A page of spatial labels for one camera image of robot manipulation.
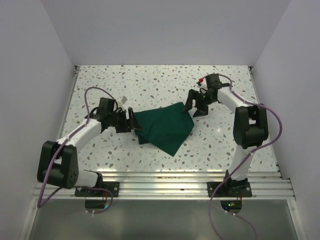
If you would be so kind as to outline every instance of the black mounting plate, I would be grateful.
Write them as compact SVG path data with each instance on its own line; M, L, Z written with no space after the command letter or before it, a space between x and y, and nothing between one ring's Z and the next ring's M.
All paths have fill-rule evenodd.
M112 196L114 198L117 198L119 195L119 186L120 183L118 181L104 181L102 183L102 186L99 186L99 188L109 190L112 193ZM81 188L80 190L78 190L78 187L76 187L74 195L76 197L94 198L104 196L104 192L89 190L86 188Z
M214 190L218 187L220 183L220 181L209 181L206 183L209 198L211 198L212 194L214 193ZM228 191L224 190L223 186L221 186L214 195L214 198L237 198L240 195L240 193L242 193L243 198L252 197L251 186L248 181L246 182L245 187L233 187Z

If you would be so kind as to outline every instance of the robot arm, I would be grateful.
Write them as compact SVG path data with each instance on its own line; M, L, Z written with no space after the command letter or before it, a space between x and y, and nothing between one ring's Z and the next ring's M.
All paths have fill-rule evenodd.
M128 108L128 119L126 111L118 107L115 109L116 100L101 98L96 113L91 112L89 121L84 120L80 127L62 137L56 142L47 141L42 146L40 161L37 172L37 180L44 182L50 161L57 149L67 140L56 159L48 175L47 183L65 189L74 187L100 188L103 184L102 176L98 172L79 169L78 152L94 137L101 134L108 127L115 127L116 133L131 132L132 129L141 129L132 108Z
M221 83L218 74L210 74L197 83L200 91L189 90L188 98L183 111L197 108L193 117L208 115L208 105L219 102L226 105L234 113L233 137L236 142L236 149L230 168L226 171L226 177L232 173L252 149L262 145L268 138L267 111L265 108L248 105L235 97L230 89L229 83ZM248 171L253 154L247 161L230 177L222 191L233 192L237 196L241 188L245 188L248 182Z

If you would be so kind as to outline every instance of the white speckled surface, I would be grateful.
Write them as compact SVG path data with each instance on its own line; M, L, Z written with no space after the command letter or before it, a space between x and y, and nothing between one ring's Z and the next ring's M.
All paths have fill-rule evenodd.
M210 73L221 73L234 80L234 90L255 102L256 94L247 66L212 65L83 65L75 84L63 135L76 128L86 115L84 91L97 86L116 99L128 98L127 107L140 112L185 103L197 79ZM90 109L106 95L93 89L88 93ZM232 162L236 144L233 140L234 115L224 105L213 103L209 115L194 118L194 128L174 157L151 144L138 144L131 133L104 131L78 154L79 167L93 171L225 171ZM270 147L258 151L251 171L276 172L276 160Z

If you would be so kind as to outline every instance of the folded cloth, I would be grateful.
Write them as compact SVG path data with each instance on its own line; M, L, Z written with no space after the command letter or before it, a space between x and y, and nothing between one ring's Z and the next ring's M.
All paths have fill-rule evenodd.
M167 107L135 112L134 116L142 128L135 130L139 144L151 143L174 156L195 125L190 114L182 112L184 107L182 102L178 102Z

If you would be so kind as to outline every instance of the white wall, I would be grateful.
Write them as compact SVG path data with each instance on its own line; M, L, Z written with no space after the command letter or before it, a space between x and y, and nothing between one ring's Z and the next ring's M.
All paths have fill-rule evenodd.
M81 64L253 66L290 0L42 0Z
M310 240L320 236L319 13L319 0L292 0L253 68L261 102L283 121L274 151L281 173L292 180ZM271 123L270 130L276 129Z
M0 239L20 235L74 67L39 0L0 1Z

